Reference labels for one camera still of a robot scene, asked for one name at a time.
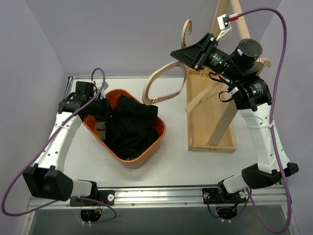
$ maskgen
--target orange basket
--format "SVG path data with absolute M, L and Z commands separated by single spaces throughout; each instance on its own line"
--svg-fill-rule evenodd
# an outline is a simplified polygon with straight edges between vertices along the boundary
M 133 97 L 131 94 L 129 94 L 126 90 L 122 89 L 115 89 L 112 91 L 109 91 L 107 93 L 107 98 L 109 99 L 111 107 L 114 109 L 117 106 L 117 101 L 121 95 L 134 98 L 138 103 L 139 100 L 137 100 L 135 97 Z M 158 139 L 148 148 L 146 151 L 144 151 L 139 157 L 136 159 L 127 161 L 120 159 L 113 151 L 107 147 L 107 145 L 99 138 L 99 133 L 96 130 L 97 121 L 93 116 L 89 116 L 84 120 L 84 125 L 87 127 L 87 129 L 106 147 L 107 150 L 117 159 L 119 160 L 125 167 L 129 169 L 136 169 L 141 167 L 161 146 L 161 140 L 163 139 L 165 132 L 166 132 L 166 126 L 162 119 L 157 117 L 156 123 L 154 124 L 153 128 L 158 133 Z

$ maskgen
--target white wall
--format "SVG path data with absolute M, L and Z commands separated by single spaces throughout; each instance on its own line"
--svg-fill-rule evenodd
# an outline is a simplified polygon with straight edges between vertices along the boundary
M 110 75 L 151 74 L 173 61 L 170 52 L 180 48 L 187 19 L 193 33 L 187 44 L 211 30 L 218 0 L 26 0 L 68 75 L 90 74 L 102 67 Z M 280 0 L 241 0 L 243 10 L 268 6 Z M 249 19 L 251 36 L 260 40 L 272 17 L 260 13 Z M 232 38 L 222 47 L 232 52 Z
M 0 2 L 0 197 L 45 143 L 67 84 L 65 72 L 24 0 Z M 25 210 L 25 182 L 9 194 L 10 212 Z M 3 235 L 18 234 L 22 217 L 0 212 Z
M 287 22 L 287 51 L 283 63 L 274 117 L 283 147 L 300 171 L 290 177 L 293 213 L 300 233 L 312 234 L 311 203 L 313 195 L 313 32 L 311 0 L 284 0 L 278 10 Z M 262 77 L 273 87 L 282 49 L 283 32 L 274 16 L 261 39 L 263 56 L 272 61 L 271 69 L 264 69 Z

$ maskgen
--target black bracket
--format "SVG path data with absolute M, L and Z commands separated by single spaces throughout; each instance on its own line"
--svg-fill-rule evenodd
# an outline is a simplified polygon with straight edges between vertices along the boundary
M 203 188 L 202 189 L 202 199 L 204 204 L 235 204 L 239 201 L 239 203 L 245 203 L 246 197 L 241 198 L 240 194 L 245 193 L 244 191 L 236 192 L 228 197 L 227 200 L 223 197 L 222 194 L 219 193 L 218 188 Z
M 97 193 L 97 198 L 95 199 L 99 202 L 103 202 L 109 206 L 114 205 L 114 200 L 115 200 L 115 191 L 114 190 L 99 190 Z M 99 206 L 99 204 L 94 203 L 94 202 L 89 202 L 85 200 L 80 200 L 79 198 L 73 198 L 70 200 L 69 205 L 71 207 L 90 207 L 90 206 Z

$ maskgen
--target wooden stand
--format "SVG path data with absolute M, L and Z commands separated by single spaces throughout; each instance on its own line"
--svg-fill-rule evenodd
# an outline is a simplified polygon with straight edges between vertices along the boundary
M 241 13 L 239 0 L 230 0 L 234 13 Z M 220 30 L 217 23 L 217 17 L 225 14 L 229 0 L 219 0 L 215 12 L 211 33 L 218 36 Z M 237 25 L 241 39 L 250 38 L 248 28 L 244 17 L 237 20 Z M 264 66 L 270 67 L 270 61 L 266 58 L 258 59 L 257 65 L 261 70 Z M 212 86 L 214 81 L 208 78 L 209 68 L 205 68 L 201 72 L 188 70 L 186 81 L 187 87 L 187 104 L 189 104 L 204 88 Z M 206 93 L 205 96 L 212 96 L 217 89 L 223 89 L 224 84 L 219 84 L 217 88 Z M 206 102 L 194 107 L 190 113 L 187 113 L 188 121 L 188 149 L 201 151 L 220 151 L 234 152 L 236 143 L 232 127 L 232 120 L 237 113 L 234 101 L 222 103 L 218 96 L 213 96 Z

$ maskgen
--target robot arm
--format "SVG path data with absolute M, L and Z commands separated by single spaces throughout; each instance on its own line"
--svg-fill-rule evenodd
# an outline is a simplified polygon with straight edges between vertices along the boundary
M 64 121 L 72 113 L 91 100 L 93 88 L 93 83 L 77 82 L 75 92 L 59 104 L 58 114 L 50 136 L 58 128 L 61 127 L 62 129 L 41 153 L 34 165 L 29 166 L 23 172 L 23 177 L 32 196 L 61 201 L 80 196 L 96 198 L 96 182 L 72 180 L 63 173 L 67 152 L 85 117 L 109 113 L 109 103 L 105 95 L 102 94 L 104 99 L 92 102 L 63 126 Z
M 271 95 L 266 82 L 258 75 L 254 64 L 262 54 L 261 45 L 253 39 L 243 39 L 230 55 L 217 48 L 219 41 L 231 31 L 230 21 L 237 15 L 218 17 L 221 29 L 217 38 L 207 33 L 199 42 L 189 47 L 171 52 L 171 56 L 197 71 L 210 68 L 220 76 L 219 82 L 228 85 L 228 93 L 234 100 L 251 133 L 257 153 L 257 163 L 219 182 L 224 198 L 245 188 L 264 188 L 281 180 L 270 132 L 269 111 Z M 291 163 L 283 151 L 274 125 L 276 144 L 286 176 L 299 171 L 297 164 Z

